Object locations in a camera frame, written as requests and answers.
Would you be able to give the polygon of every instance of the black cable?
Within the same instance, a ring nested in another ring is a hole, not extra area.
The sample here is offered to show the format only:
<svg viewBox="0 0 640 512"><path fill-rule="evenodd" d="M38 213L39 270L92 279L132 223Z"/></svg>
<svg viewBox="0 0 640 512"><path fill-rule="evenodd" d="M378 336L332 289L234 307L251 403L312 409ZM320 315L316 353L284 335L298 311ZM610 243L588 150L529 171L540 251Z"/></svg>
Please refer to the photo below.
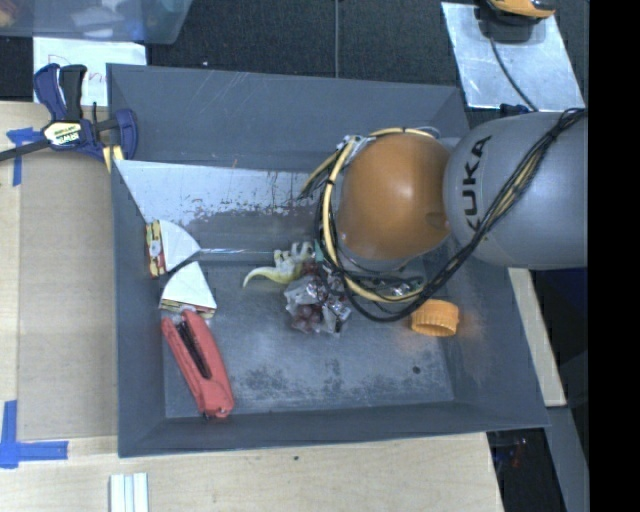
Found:
<svg viewBox="0 0 640 512"><path fill-rule="evenodd" d="M518 87L518 84L515 82L515 80L511 76L511 73L509 73L509 70L505 66L505 64L504 64L504 62L502 60L502 57L500 57L500 54L498 53L498 49L496 48L496 42L493 39L493 37L490 37L489 41L491 42L491 49L493 50L493 54L495 55L496 60L498 61L498 64L500 65L500 68L502 69L502 72L504 73L504 76L507 78L507 80L509 80L509 83L511 84L511 87L513 87L515 89L515 91L518 93L518 95L524 100L524 102L527 104L527 106L531 110L533 110L534 112L538 112L538 107L536 107L535 104L529 99L529 97L522 91L522 89L520 89L520 87Z"/></svg>
<svg viewBox="0 0 640 512"><path fill-rule="evenodd" d="M335 66L335 77L338 78L340 76L340 6L338 5L339 0L334 1L335 5L335 41L334 41L334 66Z"/></svg>

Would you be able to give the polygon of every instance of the paper sheet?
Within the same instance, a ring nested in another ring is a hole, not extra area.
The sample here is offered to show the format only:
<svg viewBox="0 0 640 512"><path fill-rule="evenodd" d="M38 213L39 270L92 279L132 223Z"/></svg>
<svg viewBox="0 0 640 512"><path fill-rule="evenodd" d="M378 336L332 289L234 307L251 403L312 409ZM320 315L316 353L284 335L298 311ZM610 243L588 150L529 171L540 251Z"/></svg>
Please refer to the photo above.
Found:
<svg viewBox="0 0 640 512"><path fill-rule="evenodd" d="M42 105L0 104L3 133L41 127L48 118ZM99 109L98 120L105 118ZM23 158L22 178L19 189L13 189L20 191L20 350L17 364L13 360L19 368L18 439L114 435L110 177L104 164L85 155L43 150ZM4 180L2 185L11 188ZM2 361L0 369L8 370L13 358L3 353L5 357L7 365Z"/></svg>
<svg viewBox="0 0 640 512"><path fill-rule="evenodd" d="M89 41L81 39L33 38L33 71L51 63L60 66L83 64L87 73L82 83L82 106L95 102L108 106L107 63L146 65L143 45L127 42Z"/></svg>
<svg viewBox="0 0 640 512"><path fill-rule="evenodd" d="M467 104L477 108L524 104L482 35L474 7L443 2L442 9ZM527 43L496 43L496 49L516 84L539 110L584 108L554 16L536 25Z"/></svg>

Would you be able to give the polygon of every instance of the plastic bin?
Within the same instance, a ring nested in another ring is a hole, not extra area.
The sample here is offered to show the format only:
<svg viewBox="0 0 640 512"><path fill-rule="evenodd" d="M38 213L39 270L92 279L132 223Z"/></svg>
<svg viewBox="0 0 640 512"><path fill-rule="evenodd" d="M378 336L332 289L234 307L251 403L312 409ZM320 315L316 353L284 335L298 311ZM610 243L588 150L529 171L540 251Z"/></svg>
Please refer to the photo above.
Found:
<svg viewBox="0 0 640 512"><path fill-rule="evenodd" d="M192 0L0 0L0 35L172 44Z"/></svg>
<svg viewBox="0 0 640 512"><path fill-rule="evenodd" d="M139 128L135 160L111 173L121 457L548 425L508 271L475 258L447 283L460 324L442 339L357 313L338 337L305 335L284 287L242 287L254 265L203 264L236 403L203 420L162 339L145 222L181 223L204 248L290 247L316 205L294 198L345 134L432 126L460 138L464 105L458 89L423 84L120 64L108 77L111 111L131 108Z"/></svg>

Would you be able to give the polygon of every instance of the black floor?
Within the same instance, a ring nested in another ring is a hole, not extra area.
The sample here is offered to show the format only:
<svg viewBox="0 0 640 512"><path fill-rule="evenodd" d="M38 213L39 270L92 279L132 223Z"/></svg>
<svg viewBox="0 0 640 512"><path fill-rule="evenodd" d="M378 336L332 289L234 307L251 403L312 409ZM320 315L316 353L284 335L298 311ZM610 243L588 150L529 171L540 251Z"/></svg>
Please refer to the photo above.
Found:
<svg viewBox="0 0 640 512"><path fill-rule="evenodd" d="M336 38L334 0L194 0L174 44L147 45L148 62L459 86L440 4L341 0ZM558 0L556 20L587 104L589 15L588 0ZM0 36L0 99L32 97L32 66L30 39ZM499 116L473 109L467 114L471 127ZM567 285L563 277L534 273L561 373L587 347L586 286L575 280ZM586 378L575 369L567 374L573 381ZM579 391L576 397L569 390L570 405L588 457L588 391ZM507 512L565 510L542 430L489 433L489 439Z"/></svg>

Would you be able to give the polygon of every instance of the white paper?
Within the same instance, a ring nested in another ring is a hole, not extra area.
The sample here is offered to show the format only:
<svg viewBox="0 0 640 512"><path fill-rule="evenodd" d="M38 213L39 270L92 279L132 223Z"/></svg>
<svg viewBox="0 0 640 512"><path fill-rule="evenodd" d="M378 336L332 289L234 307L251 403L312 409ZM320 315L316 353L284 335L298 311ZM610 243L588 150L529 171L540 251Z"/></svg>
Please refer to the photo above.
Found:
<svg viewBox="0 0 640 512"><path fill-rule="evenodd" d="M60 66L82 64L87 67L82 83L82 106L95 102L100 107L109 105L107 97L107 63L146 66L145 47L136 43L88 41L83 39L33 38L34 74L47 64Z"/></svg>
<svg viewBox="0 0 640 512"><path fill-rule="evenodd" d="M218 307L197 261L189 263L171 276L162 291L160 307L165 300L208 309Z"/></svg>
<svg viewBox="0 0 640 512"><path fill-rule="evenodd" d="M189 233L168 220L160 219L160 236L167 272L171 272L200 250L198 242Z"/></svg>
<svg viewBox="0 0 640 512"><path fill-rule="evenodd" d="M475 7L443 2L442 9L467 104L496 109L501 103L524 104L482 35ZM496 47L509 74L539 110L584 108L555 16L538 23L527 43L497 43Z"/></svg>
<svg viewBox="0 0 640 512"><path fill-rule="evenodd" d="M286 217L308 174L142 160L115 160L145 222L188 226L219 213L264 212Z"/></svg>

